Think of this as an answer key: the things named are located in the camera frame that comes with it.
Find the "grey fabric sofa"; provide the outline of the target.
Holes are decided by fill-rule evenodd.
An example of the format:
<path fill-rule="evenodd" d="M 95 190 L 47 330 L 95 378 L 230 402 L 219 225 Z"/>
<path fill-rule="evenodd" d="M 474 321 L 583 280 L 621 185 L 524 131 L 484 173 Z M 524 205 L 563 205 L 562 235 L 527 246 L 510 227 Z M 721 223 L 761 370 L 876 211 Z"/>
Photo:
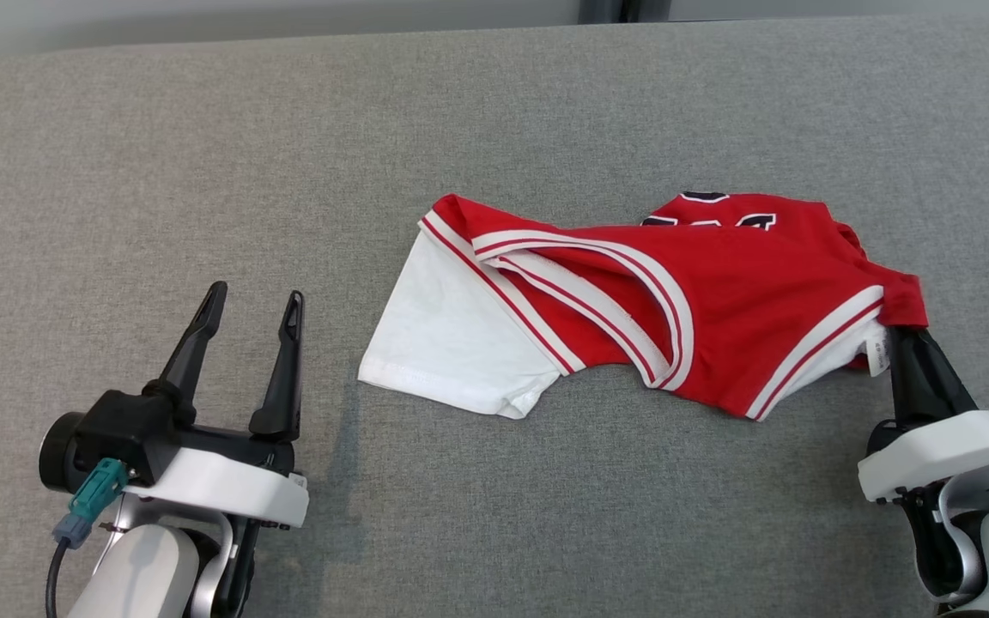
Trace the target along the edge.
<path fill-rule="evenodd" d="M 822 201 L 923 284 L 989 407 L 989 15 L 87 48 L 0 60 L 0 618 L 44 618 L 64 412 L 160 374 L 230 286 L 204 425 L 260 404 L 306 296 L 305 527 L 267 530 L 245 618 L 929 618 L 856 465 L 889 383 L 841 371 L 762 423 L 554 383 L 524 420 L 357 382 L 445 193 L 560 227 L 680 191 Z"/>

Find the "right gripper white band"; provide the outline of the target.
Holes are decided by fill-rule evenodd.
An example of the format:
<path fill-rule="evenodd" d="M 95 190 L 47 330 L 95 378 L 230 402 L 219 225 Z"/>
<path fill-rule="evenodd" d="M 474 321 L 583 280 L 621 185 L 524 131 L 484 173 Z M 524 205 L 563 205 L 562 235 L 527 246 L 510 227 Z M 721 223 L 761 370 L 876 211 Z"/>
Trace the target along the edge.
<path fill-rule="evenodd" d="M 989 410 L 977 410 L 934 337 L 895 327 L 889 352 L 894 419 L 871 431 L 857 464 L 865 500 L 887 502 L 989 467 Z"/>

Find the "red white Bulls jersey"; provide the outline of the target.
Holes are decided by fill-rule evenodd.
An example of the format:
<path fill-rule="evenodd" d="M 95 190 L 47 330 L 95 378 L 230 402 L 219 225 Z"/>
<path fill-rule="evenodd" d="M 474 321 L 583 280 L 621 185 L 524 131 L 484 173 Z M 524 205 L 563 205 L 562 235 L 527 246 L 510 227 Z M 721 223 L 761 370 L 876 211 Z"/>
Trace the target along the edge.
<path fill-rule="evenodd" d="M 421 219 L 358 379 L 518 420 L 561 377 L 623 364 L 761 421 L 836 369 L 882 374 L 891 329 L 928 324 L 919 279 L 816 201 L 684 192 L 635 226 L 560 228 L 451 193 Z"/>

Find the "grey wall post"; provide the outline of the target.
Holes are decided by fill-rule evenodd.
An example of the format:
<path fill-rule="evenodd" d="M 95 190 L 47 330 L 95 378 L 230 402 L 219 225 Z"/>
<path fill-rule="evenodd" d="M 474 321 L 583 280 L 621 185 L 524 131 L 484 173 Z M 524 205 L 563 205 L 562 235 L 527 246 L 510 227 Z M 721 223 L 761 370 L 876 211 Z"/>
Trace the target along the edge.
<path fill-rule="evenodd" d="M 580 25 L 667 22 L 672 0 L 579 0 Z"/>

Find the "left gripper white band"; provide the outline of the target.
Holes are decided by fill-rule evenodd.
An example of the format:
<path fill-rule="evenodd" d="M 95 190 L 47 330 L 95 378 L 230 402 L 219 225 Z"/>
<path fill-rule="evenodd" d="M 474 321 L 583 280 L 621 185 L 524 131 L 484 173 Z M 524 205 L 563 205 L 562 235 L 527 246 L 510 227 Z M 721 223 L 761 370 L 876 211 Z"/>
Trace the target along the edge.
<path fill-rule="evenodd" d="M 220 328 L 227 293 L 225 281 L 209 285 L 160 376 L 143 388 L 144 396 L 170 404 L 175 427 L 196 422 L 197 381 L 209 340 Z M 130 482 L 127 493 L 140 500 L 302 527 L 309 492 L 305 477 L 295 470 L 290 443 L 300 437 L 303 324 L 305 297 L 294 290 L 278 330 L 280 347 L 270 384 L 248 426 L 258 439 L 219 430 L 190 433 L 156 481 Z"/>

